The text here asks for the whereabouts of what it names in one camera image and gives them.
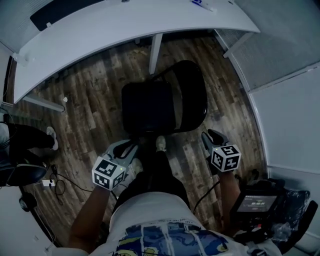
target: foot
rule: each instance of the foot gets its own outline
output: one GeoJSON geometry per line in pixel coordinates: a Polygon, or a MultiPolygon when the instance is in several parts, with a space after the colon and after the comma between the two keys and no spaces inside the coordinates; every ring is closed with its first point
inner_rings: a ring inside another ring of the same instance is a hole
{"type": "Polygon", "coordinates": [[[166,152],[166,139],[163,136],[159,136],[155,141],[156,152],[164,151],[166,152]]]}
{"type": "Polygon", "coordinates": [[[58,150],[59,145],[58,145],[57,134],[56,134],[55,129],[53,129],[51,126],[48,126],[46,128],[46,134],[50,135],[54,139],[54,145],[52,146],[51,149],[54,150],[54,151],[58,150]]]}
{"type": "Polygon", "coordinates": [[[137,176],[138,173],[141,173],[144,170],[142,163],[138,158],[134,158],[132,160],[131,168],[135,176],[137,176]]]}

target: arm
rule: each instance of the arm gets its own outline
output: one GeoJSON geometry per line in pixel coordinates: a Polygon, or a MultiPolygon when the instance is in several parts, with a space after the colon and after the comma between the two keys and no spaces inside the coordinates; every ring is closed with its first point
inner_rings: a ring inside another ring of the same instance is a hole
{"type": "Polygon", "coordinates": [[[89,254],[95,249],[109,195],[109,190],[95,187],[72,224],[67,247],[89,254]]]}
{"type": "Polygon", "coordinates": [[[218,175],[220,178],[224,234],[232,237],[239,230],[239,228],[235,225],[231,225],[230,211],[240,195],[240,189],[232,171],[219,171],[218,175]]]}

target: black pants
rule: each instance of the black pants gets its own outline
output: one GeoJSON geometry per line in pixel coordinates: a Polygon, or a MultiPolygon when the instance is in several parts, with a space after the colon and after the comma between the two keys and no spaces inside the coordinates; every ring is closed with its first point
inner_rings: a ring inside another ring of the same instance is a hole
{"type": "Polygon", "coordinates": [[[140,172],[119,196],[113,212],[124,202],[146,192],[164,192],[180,197],[190,208],[184,185],[172,174],[166,153],[155,153],[152,170],[140,172]]]}
{"type": "Polygon", "coordinates": [[[52,148],[55,140],[45,132],[21,124],[8,123],[10,143],[9,158],[12,163],[20,163],[21,159],[27,160],[30,164],[42,165],[40,158],[30,152],[32,148],[52,148]]]}

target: white power outlet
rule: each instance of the white power outlet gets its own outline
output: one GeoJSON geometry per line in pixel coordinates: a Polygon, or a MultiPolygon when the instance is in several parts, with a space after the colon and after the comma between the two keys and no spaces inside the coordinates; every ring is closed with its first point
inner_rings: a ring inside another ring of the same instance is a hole
{"type": "Polygon", "coordinates": [[[52,182],[50,182],[50,179],[43,179],[42,184],[44,187],[49,187],[51,184],[51,187],[54,187],[56,185],[55,181],[52,179],[52,182]]]}

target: white desk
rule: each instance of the white desk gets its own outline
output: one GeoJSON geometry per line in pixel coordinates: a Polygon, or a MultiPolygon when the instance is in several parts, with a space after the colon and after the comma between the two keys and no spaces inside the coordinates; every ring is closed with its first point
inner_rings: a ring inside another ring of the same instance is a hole
{"type": "Polygon", "coordinates": [[[149,72],[153,74],[163,33],[200,29],[260,32],[233,1],[212,1],[214,12],[189,0],[130,0],[124,3],[107,0],[72,13],[21,48],[19,54],[28,63],[26,66],[17,65],[14,103],[24,98],[63,111],[60,105],[26,95],[63,68],[122,42],[153,36],[149,66],[149,72]]]}

